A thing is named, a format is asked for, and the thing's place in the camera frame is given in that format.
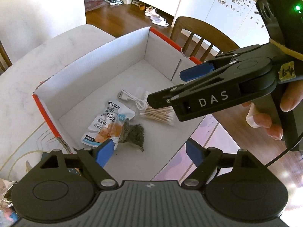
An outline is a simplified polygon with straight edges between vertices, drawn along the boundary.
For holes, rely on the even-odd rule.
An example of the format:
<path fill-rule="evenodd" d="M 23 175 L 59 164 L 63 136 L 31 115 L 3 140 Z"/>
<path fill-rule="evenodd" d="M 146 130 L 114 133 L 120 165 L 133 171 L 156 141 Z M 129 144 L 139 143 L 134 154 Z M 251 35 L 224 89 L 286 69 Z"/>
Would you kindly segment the bag of dark tea leaves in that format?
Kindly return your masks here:
<path fill-rule="evenodd" d="M 129 143 L 144 152 L 145 129 L 141 124 L 131 124 L 127 118 L 122 126 L 119 144 Z"/>

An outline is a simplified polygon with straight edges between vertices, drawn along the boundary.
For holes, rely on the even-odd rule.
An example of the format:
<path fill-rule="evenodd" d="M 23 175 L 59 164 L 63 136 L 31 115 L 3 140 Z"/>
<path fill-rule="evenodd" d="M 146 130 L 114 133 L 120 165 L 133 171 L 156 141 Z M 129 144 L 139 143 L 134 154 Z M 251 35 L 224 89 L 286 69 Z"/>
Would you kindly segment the wooden chair behind table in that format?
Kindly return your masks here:
<path fill-rule="evenodd" d="M 1 53 L 1 70 L 2 72 L 5 72 L 9 67 L 12 66 L 12 62 L 10 61 L 10 58 L 6 53 L 2 42 L 0 42 L 0 53 Z"/>

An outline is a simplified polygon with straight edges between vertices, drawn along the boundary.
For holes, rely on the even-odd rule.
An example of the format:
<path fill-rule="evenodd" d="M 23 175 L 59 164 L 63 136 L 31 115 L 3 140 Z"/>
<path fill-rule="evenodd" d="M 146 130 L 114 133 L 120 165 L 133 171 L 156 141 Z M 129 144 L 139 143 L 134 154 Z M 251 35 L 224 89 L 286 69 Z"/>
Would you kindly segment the red cardboard shoe box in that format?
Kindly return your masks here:
<path fill-rule="evenodd" d="M 41 84 L 33 98 L 55 136 L 83 148 L 81 136 L 121 90 L 138 97 L 181 84 L 182 70 L 197 65 L 154 29 L 121 36 L 77 59 Z M 117 181 L 183 180 L 194 170 L 185 142 L 201 119 L 173 125 L 136 116 L 145 129 L 143 150 L 118 145 L 105 170 Z"/>

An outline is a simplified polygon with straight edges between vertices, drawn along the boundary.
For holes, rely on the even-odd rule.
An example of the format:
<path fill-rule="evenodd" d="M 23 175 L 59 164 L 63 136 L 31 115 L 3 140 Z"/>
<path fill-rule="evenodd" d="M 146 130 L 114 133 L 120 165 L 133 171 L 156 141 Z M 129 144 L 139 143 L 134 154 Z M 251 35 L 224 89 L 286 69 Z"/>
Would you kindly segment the white shelving cabinet unit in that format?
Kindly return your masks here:
<path fill-rule="evenodd" d="M 217 28 L 239 47 L 265 44 L 269 34 L 256 8 L 256 0 L 137 0 L 175 19 L 192 17 Z"/>

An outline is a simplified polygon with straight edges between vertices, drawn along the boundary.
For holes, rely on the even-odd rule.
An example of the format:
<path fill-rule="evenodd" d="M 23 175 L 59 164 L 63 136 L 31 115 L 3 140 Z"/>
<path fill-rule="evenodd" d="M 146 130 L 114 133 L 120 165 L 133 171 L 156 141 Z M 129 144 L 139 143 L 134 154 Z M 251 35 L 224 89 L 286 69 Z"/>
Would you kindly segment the wooden chair beside box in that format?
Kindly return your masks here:
<path fill-rule="evenodd" d="M 196 43 L 192 52 L 188 55 L 189 57 L 196 56 L 198 51 L 202 48 L 202 43 L 204 41 L 210 43 L 203 55 L 199 58 L 202 63 L 206 60 L 213 47 L 218 48 L 220 53 L 226 53 L 239 49 L 239 46 L 227 35 L 225 35 L 214 26 L 201 20 L 186 16 L 178 17 L 174 23 L 170 39 L 173 42 L 177 43 L 178 37 L 182 33 L 182 30 L 188 31 L 190 33 L 184 45 L 181 46 L 181 52 L 184 55 L 186 55 L 186 51 L 188 50 L 191 42 L 194 41 L 194 36 L 199 36 L 200 39 Z"/>

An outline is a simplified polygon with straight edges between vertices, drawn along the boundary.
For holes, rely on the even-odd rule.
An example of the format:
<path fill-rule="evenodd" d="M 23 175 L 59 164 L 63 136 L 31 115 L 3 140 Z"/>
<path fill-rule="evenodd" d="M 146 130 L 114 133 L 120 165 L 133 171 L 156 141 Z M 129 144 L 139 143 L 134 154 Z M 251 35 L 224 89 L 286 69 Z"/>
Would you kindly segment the bag of cotton swabs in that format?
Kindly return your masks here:
<path fill-rule="evenodd" d="M 140 116 L 147 119 L 152 119 L 161 123 L 168 125 L 173 125 L 175 121 L 175 112 L 172 107 L 164 107 L 159 109 L 154 109 L 148 107 L 143 112 L 140 112 Z"/>

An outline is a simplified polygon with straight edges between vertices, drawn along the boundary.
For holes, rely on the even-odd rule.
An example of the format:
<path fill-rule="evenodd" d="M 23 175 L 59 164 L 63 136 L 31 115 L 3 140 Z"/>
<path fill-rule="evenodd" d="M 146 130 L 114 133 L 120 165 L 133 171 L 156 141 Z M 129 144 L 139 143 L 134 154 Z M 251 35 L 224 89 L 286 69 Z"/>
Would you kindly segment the chicken sausage snack packet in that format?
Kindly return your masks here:
<path fill-rule="evenodd" d="M 115 144 L 115 150 L 118 147 L 124 123 L 127 119 L 134 118 L 135 114 L 135 111 L 118 100 L 109 100 L 84 132 L 81 143 L 95 148 L 111 139 Z"/>

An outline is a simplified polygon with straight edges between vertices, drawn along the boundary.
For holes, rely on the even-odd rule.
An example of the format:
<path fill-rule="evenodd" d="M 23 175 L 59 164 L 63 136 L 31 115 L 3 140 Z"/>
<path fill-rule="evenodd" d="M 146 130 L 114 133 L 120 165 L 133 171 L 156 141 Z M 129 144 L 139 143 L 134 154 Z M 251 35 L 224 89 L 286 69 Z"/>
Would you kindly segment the pink sandals on floor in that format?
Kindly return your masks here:
<path fill-rule="evenodd" d="M 151 22 L 161 27 L 168 27 L 169 23 L 160 14 L 157 13 L 156 8 L 150 6 L 145 9 L 145 15 L 150 18 Z"/>

